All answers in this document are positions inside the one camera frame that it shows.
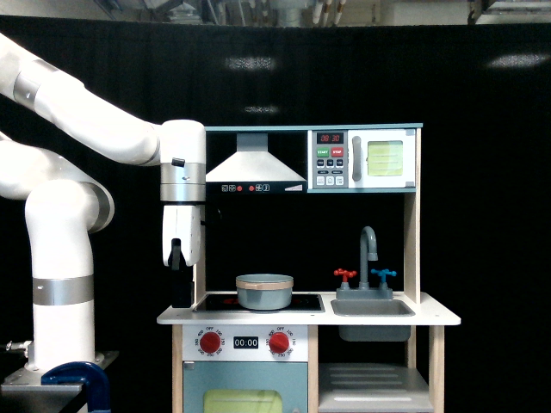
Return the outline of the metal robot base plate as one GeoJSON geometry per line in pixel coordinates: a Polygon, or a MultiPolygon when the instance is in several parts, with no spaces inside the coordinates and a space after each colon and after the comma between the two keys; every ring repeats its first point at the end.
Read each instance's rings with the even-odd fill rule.
{"type": "MultiPolygon", "coordinates": [[[[120,355],[119,351],[104,351],[97,352],[92,363],[97,364],[99,367],[105,370],[116,360],[120,355]]],[[[1,388],[3,391],[72,391],[80,392],[84,389],[83,385],[70,384],[70,385],[41,385],[41,376],[48,372],[42,371],[35,367],[25,366],[20,368],[15,373],[9,375],[3,380],[1,388]]]]}

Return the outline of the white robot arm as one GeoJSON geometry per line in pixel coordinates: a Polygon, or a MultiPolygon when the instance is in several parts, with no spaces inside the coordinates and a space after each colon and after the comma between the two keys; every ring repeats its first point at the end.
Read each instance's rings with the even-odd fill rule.
{"type": "MultiPolygon", "coordinates": [[[[194,120],[156,125],[88,91],[75,77],[1,39],[1,92],[93,151],[118,163],[157,166],[164,264],[201,258],[206,131],[194,120]]],[[[46,372],[96,358],[90,234],[115,212],[110,192],[52,151],[1,138],[1,195],[23,200],[33,277],[31,368],[46,372]]]]}

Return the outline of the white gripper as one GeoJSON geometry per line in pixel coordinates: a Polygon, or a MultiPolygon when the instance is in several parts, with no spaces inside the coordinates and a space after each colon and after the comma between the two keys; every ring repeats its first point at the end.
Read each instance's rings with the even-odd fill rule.
{"type": "Polygon", "coordinates": [[[193,304],[193,268],[201,258],[201,211],[203,205],[163,206],[163,262],[170,269],[171,304],[190,308],[193,304]]]}

